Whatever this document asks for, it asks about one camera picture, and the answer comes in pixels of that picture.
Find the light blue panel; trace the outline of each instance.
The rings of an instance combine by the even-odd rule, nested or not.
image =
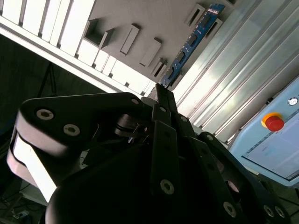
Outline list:
[[[299,77],[242,129],[230,149],[244,166],[285,186],[299,182],[299,176],[287,180],[287,176],[299,170],[299,103],[288,104],[293,97],[299,98]],[[270,112],[282,114],[285,126],[280,132],[272,133],[261,125],[262,118]],[[256,151],[248,152],[253,147]],[[271,150],[266,152],[261,147]]]

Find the gray wall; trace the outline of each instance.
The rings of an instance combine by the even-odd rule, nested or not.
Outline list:
[[[0,35],[0,135],[13,123],[19,106],[36,98],[49,61]],[[53,65],[59,96],[103,93],[66,70]],[[51,95],[48,77],[42,97]]]

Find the blue circuit board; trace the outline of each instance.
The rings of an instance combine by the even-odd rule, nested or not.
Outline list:
[[[162,84],[165,88],[168,88],[168,86],[179,75],[182,67],[189,59],[193,51],[196,49],[198,44],[201,42],[201,40],[204,38],[204,36],[207,34],[209,29],[213,26],[218,15],[221,13],[224,7],[225,6],[222,4],[211,4],[208,10],[204,13],[198,25],[195,27],[194,31],[191,33],[188,40],[183,45],[182,49],[160,81],[160,84]]]

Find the control panel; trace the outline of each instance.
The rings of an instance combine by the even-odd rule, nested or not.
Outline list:
[[[299,77],[238,134],[230,152],[285,186],[299,182]]]

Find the black cable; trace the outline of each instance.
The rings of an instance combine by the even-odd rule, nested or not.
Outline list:
[[[298,213],[299,213],[299,210],[298,210],[298,211],[295,211],[293,214],[291,214],[290,217],[295,216],[295,215],[297,215]]]
[[[57,96],[57,87],[56,87],[56,80],[55,80],[55,72],[54,72],[54,67],[52,66],[51,67],[52,69],[51,69],[51,75],[52,75],[52,79],[53,79],[53,87],[52,87],[52,89],[53,89],[53,95],[54,96]]]
[[[44,87],[46,85],[46,82],[47,82],[47,79],[48,79],[48,75],[50,73],[51,66],[52,66],[52,62],[49,62],[49,65],[48,65],[48,67],[46,69],[46,72],[45,72],[45,75],[43,77],[43,81],[42,81],[41,87],[39,88],[39,91],[38,91],[38,94],[37,94],[37,98],[40,98],[42,96],[43,89],[44,89]]]
[[[298,188],[295,188],[295,192],[296,192],[297,198],[299,199],[299,190],[298,190]]]
[[[299,204],[297,204],[297,203],[295,203],[295,202],[292,202],[292,201],[290,201],[290,200],[288,200],[288,199],[285,199],[285,198],[283,198],[283,197],[279,197],[281,200],[283,200],[283,201],[286,201],[286,202],[288,202],[288,203],[291,203],[291,204],[294,204],[294,205],[297,205],[297,206],[299,206]]]

